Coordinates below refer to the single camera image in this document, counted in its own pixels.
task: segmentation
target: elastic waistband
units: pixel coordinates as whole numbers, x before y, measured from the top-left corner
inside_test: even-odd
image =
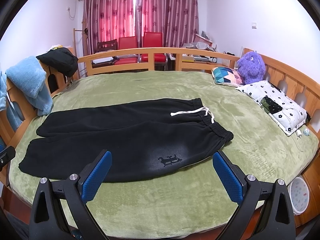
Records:
[[[192,99],[191,101],[192,101],[194,110],[204,107],[200,98],[195,98],[195,99]],[[210,115],[205,116],[204,112],[198,112],[197,114],[201,117],[202,121],[212,129],[212,131],[216,135],[225,138],[227,142],[233,139],[233,133],[224,129],[217,121],[214,121],[214,123],[212,123]]]

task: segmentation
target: red chair seat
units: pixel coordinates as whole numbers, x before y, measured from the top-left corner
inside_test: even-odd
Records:
[[[121,58],[117,60],[114,63],[114,65],[132,64],[132,63],[138,63],[138,59],[136,57]]]
[[[155,53],[155,62],[166,62],[167,57],[161,53]],[[148,62],[148,54],[141,55],[141,62]]]

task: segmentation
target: purple curtain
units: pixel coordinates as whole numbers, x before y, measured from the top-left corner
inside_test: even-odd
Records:
[[[97,42],[134,36],[133,0],[84,0],[89,30],[88,54],[94,54]]]
[[[181,47],[198,33],[198,1],[137,0],[135,23],[139,44],[144,32],[162,32],[165,47]]]

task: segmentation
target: white trash bin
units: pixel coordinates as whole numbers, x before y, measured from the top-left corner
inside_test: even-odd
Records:
[[[309,204],[309,189],[305,181],[300,177],[294,178],[288,186],[288,192],[293,213],[300,215],[305,212]]]

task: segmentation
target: wooden cabinet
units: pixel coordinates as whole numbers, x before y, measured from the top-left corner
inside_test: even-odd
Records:
[[[305,212],[295,216],[296,227],[301,226],[320,214],[320,156],[303,171],[302,177],[310,192],[309,205]]]

